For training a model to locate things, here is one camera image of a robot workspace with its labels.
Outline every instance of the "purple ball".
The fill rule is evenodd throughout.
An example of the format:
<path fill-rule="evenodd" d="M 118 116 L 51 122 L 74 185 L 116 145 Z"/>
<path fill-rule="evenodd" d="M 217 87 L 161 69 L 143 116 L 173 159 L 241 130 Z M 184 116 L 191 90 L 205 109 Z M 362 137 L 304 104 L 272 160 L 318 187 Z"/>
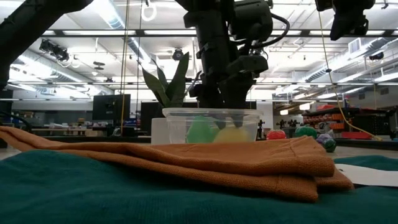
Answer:
<path fill-rule="evenodd" d="M 320 134 L 317 138 L 317 142 L 322 144 L 327 139 L 333 139 L 329 134 Z"/>

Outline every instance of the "green toy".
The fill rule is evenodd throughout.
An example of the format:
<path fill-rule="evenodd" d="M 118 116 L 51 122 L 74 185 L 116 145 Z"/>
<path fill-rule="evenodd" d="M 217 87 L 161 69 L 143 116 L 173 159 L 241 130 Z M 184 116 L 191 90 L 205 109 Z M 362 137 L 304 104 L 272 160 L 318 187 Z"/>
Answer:
<path fill-rule="evenodd" d="M 336 141 L 332 138 L 326 139 L 322 142 L 323 148 L 325 148 L 326 152 L 334 152 L 336 149 Z"/>
<path fill-rule="evenodd" d="M 295 137 L 312 136 L 316 139 L 317 135 L 317 131 L 313 127 L 299 127 L 295 132 Z"/>
<path fill-rule="evenodd" d="M 209 125 L 213 123 L 212 118 L 194 117 L 187 133 L 187 143 L 212 143 L 220 131 L 216 126 Z"/>

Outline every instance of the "brown cloth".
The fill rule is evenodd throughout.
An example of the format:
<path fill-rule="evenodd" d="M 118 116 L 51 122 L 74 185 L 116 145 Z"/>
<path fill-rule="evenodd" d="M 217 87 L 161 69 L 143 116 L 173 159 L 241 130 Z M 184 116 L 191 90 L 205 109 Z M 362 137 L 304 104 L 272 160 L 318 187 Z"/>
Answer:
<path fill-rule="evenodd" d="M 306 136 L 233 144 L 141 146 L 110 142 L 63 143 L 0 126 L 0 138 L 21 151 L 57 150 L 304 202 L 316 202 L 317 189 L 353 189 L 351 181 L 335 169 L 322 146 Z"/>

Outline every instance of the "clear plastic bin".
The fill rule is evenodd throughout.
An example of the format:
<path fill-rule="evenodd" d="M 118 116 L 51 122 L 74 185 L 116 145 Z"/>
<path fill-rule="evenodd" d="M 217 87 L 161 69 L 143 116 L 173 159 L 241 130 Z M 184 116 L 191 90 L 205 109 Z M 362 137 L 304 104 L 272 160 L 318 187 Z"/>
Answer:
<path fill-rule="evenodd" d="M 165 108 L 172 144 L 253 142 L 257 137 L 259 110 Z"/>

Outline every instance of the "yellow toy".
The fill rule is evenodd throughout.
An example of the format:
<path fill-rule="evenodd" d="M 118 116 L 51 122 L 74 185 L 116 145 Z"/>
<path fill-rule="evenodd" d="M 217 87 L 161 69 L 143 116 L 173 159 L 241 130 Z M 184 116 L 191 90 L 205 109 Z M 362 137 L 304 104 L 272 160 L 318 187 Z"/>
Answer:
<path fill-rule="evenodd" d="M 244 128 L 225 127 L 217 134 L 216 142 L 251 142 L 249 133 Z"/>

